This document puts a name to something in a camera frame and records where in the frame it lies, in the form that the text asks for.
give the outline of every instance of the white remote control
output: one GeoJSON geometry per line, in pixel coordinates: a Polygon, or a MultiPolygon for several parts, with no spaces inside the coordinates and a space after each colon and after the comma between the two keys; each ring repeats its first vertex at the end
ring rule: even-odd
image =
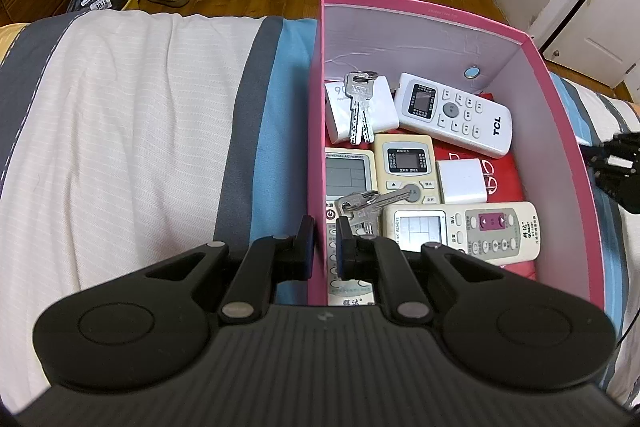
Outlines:
{"type": "Polygon", "coordinates": [[[424,134],[376,134],[373,141],[380,194],[411,183],[420,187],[418,203],[440,203],[431,138],[424,134]]]}
{"type": "Polygon", "coordinates": [[[335,200],[354,192],[377,190],[373,153],[360,149],[327,147],[326,162],[326,283],[329,306],[358,306],[375,302],[373,288],[364,281],[343,281],[335,258],[335,200]]]}
{"type": "Polygon", "coordinates": [[[540,221],[528,201],[478,204],[392,204],[386,237],[401,250],[435,241],[495,264],[533,261],[540,253],[540,221]]]}
{"type": "Polygon", "coordinates": [[[491,100],[403,73],[394,104],[403,129],[491,158],[511,147],[511,113],[491,100]]]}

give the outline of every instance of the striped bedding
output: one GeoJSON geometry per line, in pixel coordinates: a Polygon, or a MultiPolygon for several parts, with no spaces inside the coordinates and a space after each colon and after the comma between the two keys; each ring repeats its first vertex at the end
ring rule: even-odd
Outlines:
{"type": "MultiPolygon", "coordinates": [[[[31,331],[72,292],[306,213],[314,20],[99,10],[0,34],[0,396],[46,387],[31,331]]],[[[280,301],[306,302],[287,283],[280,301]]]]}
{"type": "MultiPolygon", "coordinates": [[[[614,134],[640,131],[640,106],[613,100],[551,73],[575,136],[590,144],[614,134]]],[[[618,338],[628,330],[640,307],[640,216],[629,214],[593,182],[604,266],[605,312],[618,338]]],[[[640,327],[636,325],[616,350],[602,386],[618,402],[640,403],[640,327]]]]}

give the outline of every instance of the key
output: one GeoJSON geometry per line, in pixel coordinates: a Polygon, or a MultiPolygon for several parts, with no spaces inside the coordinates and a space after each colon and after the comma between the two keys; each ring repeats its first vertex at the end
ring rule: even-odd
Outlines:
{"type": "Polygon", "coordinates": [[[344,77],[344,92],[351,99],[351,124],[349,141],[359,145],[363,138],[373,142],[373,128],[369,115],[369,100],[373,97],[375,71],[353,71],[344,77]]]}
{"type": "Polygon", "coordinates": [[[357,193],[338,198],[335,207],[339,216],[349,218],[352,228],[361,225],[369,235],[380,235],[380,214],[385,206],[403,200],[415,203],[420,200],[421,191],[417,185],[408,184],[386,194],[380,194],[375,190],[365,194],[366,198],[358,198],[357,193]]]}

